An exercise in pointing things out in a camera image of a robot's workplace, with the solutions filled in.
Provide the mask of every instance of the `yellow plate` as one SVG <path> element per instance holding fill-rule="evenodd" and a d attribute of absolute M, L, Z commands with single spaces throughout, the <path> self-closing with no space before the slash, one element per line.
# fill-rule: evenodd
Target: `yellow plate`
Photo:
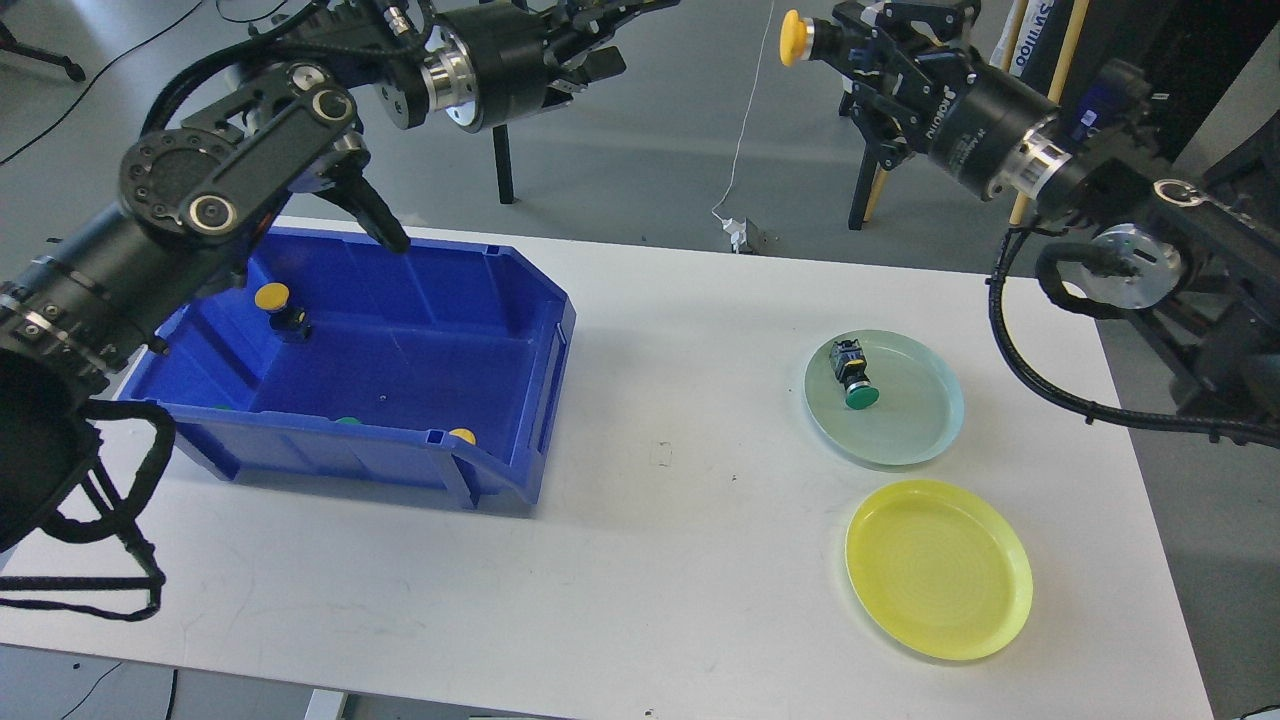
<path fill-rule="evenodd" d="M 1032 609 L 1032 568 L 1014 529 L 969 491 L 938 480 L 884 486 L 849 523 L 858 600 L 911 650 L 977 660 L 1009 644 Z"/>

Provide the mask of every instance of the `light blue plate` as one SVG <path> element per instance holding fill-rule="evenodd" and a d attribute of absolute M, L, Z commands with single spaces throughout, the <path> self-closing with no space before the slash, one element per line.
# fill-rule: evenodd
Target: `light blue plate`
<path fill-rule="evenodd" d="M 881 391 L 865 410 L 845 406 L 831 369 L 831 343 L 858 340 L 867 377 Z M 937 457 L 964 424 L 964 393 L 951 368 L 919 342 L 888 331 L 836 336 L 813 354 L 804 375 L 809 413 L 840 448 L 876 465 L 914 465 Z"/>

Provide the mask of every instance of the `green button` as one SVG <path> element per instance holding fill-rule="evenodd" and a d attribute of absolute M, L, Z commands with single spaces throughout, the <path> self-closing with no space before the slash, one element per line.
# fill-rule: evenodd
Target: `green button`
<path fill-rule="evenodd" d="M 877 400 L 879 400 L 879 391 L 870 386 L 863 386 L 855 387 L 852 392 L 845 396 L 845 405 L 854 410 L 864 410 L 876 405 Z"/>

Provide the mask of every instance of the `yellow pole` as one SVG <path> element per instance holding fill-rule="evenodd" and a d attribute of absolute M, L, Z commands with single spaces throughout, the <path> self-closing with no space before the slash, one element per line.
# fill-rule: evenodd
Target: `yellow pole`
<path fill-rule="evenodd" d="M 1014 36 L 1009 38 L 1005 44 L 1005 56 L 1000 59 L 1000 69 L 1009 72 L 1009 68 L 1014 65 L 1014 51 L 1018 50 L 1018 35 L 1023 29 L 1023 17 L 1027 15 L 1027 0 L 1018 0 L 1014 3 L 1014 9 L 1009 12 L 1010 15 L 1016 18 L 1014 20 Z"/>
<path fill-rule="evenodd" d="M 863 213 L 863 222 L 869 223 L 872 219 L 872 210 L 876 209 L 876 204 L 879 202 L 879 193 L 884 190 L 884 181 L 888 179 L 888 173 L 883 168 L 876 168 L 876 178 L 872 179 L 872 191 L 867 196 L 867 211 Z"/>
<path fill-rule="evenodd" d="M 1053 81 L 1048 86 L 1048 99 L 1057 102 L 1062 99 L 1062 87 L 1066 86 L 1066 73 L 1071 69 L 1071 60 L 1075 58 L 1075 46 L 1080 44 L 1080 29 L 1084 27 L 1084 14 L 1089 12 L 1089 0 L 1075 0 L 1071 6 L 1071 18 L 1066 24 L 1066 35 L 1062 36 L 1062 51 L 1057 54 L 1057 65 L 1053 68 Z M 1018 193 L 1014 202 L 1014 211 L 1009 214 L 1009 224 L 1016 225 L 1023 222 L 1027 213 L 1028 197 Z"/>

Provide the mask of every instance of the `black cable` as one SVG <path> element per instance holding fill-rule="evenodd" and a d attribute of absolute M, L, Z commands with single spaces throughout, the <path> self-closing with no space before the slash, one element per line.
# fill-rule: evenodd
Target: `black cable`
<path fill-rule="evenodd" d="M 160 610 L 160 591 L 164 587 L 165 575 L 156 564 L 155 546 L 142 537 L 142 530 L 138 529 L 136 519 L 151 500 L 151 495 L 160 482 L 160 475 L 164 474 L 165 465 L 168 465 L 169 457 L 173 454 L 177 433 L 175 423 L 169 413 L 152 402 L 88 400 L 81 407 L 81 415 L 87 420 L 146 420 L 156 429 L 155 439 L 138 465 L 133 486 L 129 488 L 127 497 L 122 498 L 119 491 L 111 484 L 111 479 L 101 459 L 99 459 L 91 474 L 97 479 L 99 486 L 101 486 L 102 495 L 97 493 L 97 489 L 88 482 L 88 478 L 84 479 L 82 487 L 93 502 L 93 506 L 102 514 L 101 519 L 91 521 L 70 520 L 55 510 L 41 525 L 41 529 L 50 537 L 68 543 L 96 542 L 114 534 L 124 544 L 124 550 L 138 564 L 138 568 L 142 569 L 143 577 L 0 577 L 0 592 L 146 591 L 147 603 L 141 610 L 134 610 L 133 612 L 116 612 L 88 605 L 26 598 L 0 598 L 0 606 L 24 610 L 69 610 L 105 620 L 123 620 L 127 623 L 145 620 Z"/>
<path fill-rule="evenodd" d="M 270 18 L 275 13 L 279 13 L 280 8 L 283 8 L 283 6 L 288 5 L 288 4 L 289 4 L 289 0 L 280 0 L 280 3 L 276 6 L 271 8 L 266 13 L 262 13 L 261 15 L 259 15 L 256 18 L 244 18 L 244 19 L 228 18 L 227 14 L 223 13 L 223 0 L 214 0 L 214 9 L 218 10 L 218 17 L 220 17 L 221 19 L 224 19 L 224 20 L 227 20 L 229 23 L 248 24 L 248 23 L 256 23 L 259 20 L 265 20 L 266 18 Z"/>
<path fill-rule="evenodd" d="M 68 710 L 67 712 L 64 712 L 63 716 L 59 720 L 67 720 L 68 717 L 72 716 L 72 712 L 76 712 L 77 710 L 79 710 L 79 706 L 84 705 L 84 701 L 88 700 L 88 696 L 93 694 L 93 691 L 97 689 L 97 684 L 101 683 L 102 679 L 106 678 L 108 675 L 110 675 L 111 673 L 115 673 L 115 669 L 119 667 L 123 664 L 124 664 L 124 661 L 122 660 L 122 661 L 116 662 L 115 665 L 111 665 L 110 670 L 108 670 L 106 673 L 102 673 L 97 678 L 97 680 L 93 682 L 93 687 L 91 687 L 88 689 L 88 692 L 84 693 L 84 697 L 82 697 L 81 701 L 76 703 L 76 707 L 73 707 L 73 708 Z"/>
<path fill-rule="evenodd" d="M 173 679 L 169 682 L 169 708 L 164 711 L 164 720 L 173 720 L 173 703 L 178 700 L 178 669 L 173 669 Z"/>
<path fill-rule="evenodd" d="M 197 0 L 197 3 L 195 5 L 192 5 L 189 10 L 187 10 L 186 13 L 183 13 L 182 17 L 178 18 L 177 20 L 169 23 L 164 29 L 161 29 L 160 32 L 157 32 L 157 33 L 152 35 L 151 37 L 143 40 L 142 42 L 134 45 L 133 47 L 129 47 L 124 53 L 120 53 L 115 58 L 111 58 L 111 60 L 108 64 L 102 65 L 101 70 L 99 70 L 97 73 L 93 74 L 93 78 L 88 81 L 88 85 L 84 86 L 84 90 L 82 90 L 81 94 L 79 94 L 79 96 L 76 97 L 76 101 L 73 101 L 70 104 L 70 106 L 67 108 L 65 113 L 63 113 L 56 120 L 54 120 L 54 124 L 49 126 L 47 128 L 45 128 L 44 132 L 41 132 L 36 137 L 33 137 L 29 141 L 27 141 L 27 143 L 23 145 L 22 147 L 19 147 L 19 149 L 14 150 L 13 152 L 10 152 L 9 155 L 6 155 L 4 160 L 0 160 L 0 167 L 5 165 L 6 163 L 9 163 L 10 160 L 13 160 L 18 155 L 22 155 L 28 147 L 31 147 L 32 145 L 35 145 L 35 143 L 40 142 L 41 140 L 44 140 L 46 135 L 54 132 L 54 129 L 56 129 L 58 126 L 60 126 L 63 123 L 63 120 L 65 120 L 67 117 L 72 114 L 72 110 L 74 110 L 81 104 L 81 101 L 84 100 L 84 96 L 88 95 L 88 91 L 93 90 L 93 83 L 96 83 L 99 81 L 99 78 L 102 77 L 102 73 L 105 73 L 106 70 L 111 69 L 111 65 L 114 65 L 115 63 L 118 63 L 120 59 L 123 59 L 129 53 L 133 53 L 134 50 L 137 50 L 137 49 L 147 45 L 152 40 L 155 40 L 155 38 L 160 37 L 161 35 L 169 32 L 170 29 L 178 27 L 178 24 L 182 20 L 189 18 L 204 4 L 205 4 L 205 0 Z"/>
<path fill-rule="evenodd" d="M 164 86 L 160 94 L 156 95 L 156 99 L 151 102 L 151 109 L 147 111 L 147 117 L 142 123 L 142 132 L 138 135 L 143 136 L 148 132 L 164 129 L 165 126 L 169 124 L 169 120 L 173 119 L 173 115 L 178 111 L 182 102 L 209 78 L 241 60 L 248 60 L 259 56 L 262 53 L 262 49 L 271 42 L 275 42 L 284 35 L 293 32 L 294 28 L 328 4 L 329 0 L 311 0 L 289 19 L 268 32 L 253 36 L 237 45 L 232 45 L 230 47 L 218 50 L 216 53 L 212 53 L 183 68 L 183 70 L 174 76 L 173 79 Z"/>
<path fill-rule="evenodd" d="M 1014 346 L 1014 341 L 1009 334 L 1009 327 L 1005 324 L 1004 310 L 1004 291 L 1005 282 L 1009 279 L 1009 270 L 1012 266 L 1018 252 L 1021 250 L 1023 245 L 1032 236 L 1032 233 L 1053 234 L 1036 227 L 1010 228 L 1009 232 L 1005 233 L 1005 240 L 1000 246 L 996 266 L 991 273 L 991 279 L 988 281 L 989 290 L 987 295 L 988 316 L 991 319 L 992 333 L 996 336 L 996 346 L 1000 348 L 1000 354 L 1004 356 L 1010 370 L 1014 372 L 1014 375 L 1016 375 L 1023 384 L 1053 405 L 1057 405 L 1064 410 L 1084 415 L 1087 423 L 1102 420 L 1103 423 L 1111 423 L 1139 430 L 1201 433 L 1210 436 L 1211 441 L 1226 437 L 1235 442 L 1256 442 L 1258 445 L 1280 448 L 1280 428 L 1245 423 L 1242 420 L 1165 415 L 1158 413 L 1137 413 L 1133 410 L 1123 410 L 1120 407 L 1110 407 L 1107 405 L 1100 405 L 1092 400 L 1071 395 L 1038 374 L 1027 363 L 1027 360 L 1023 359 L 1023 356 L 1018 352 L 1018 348 Z"/>

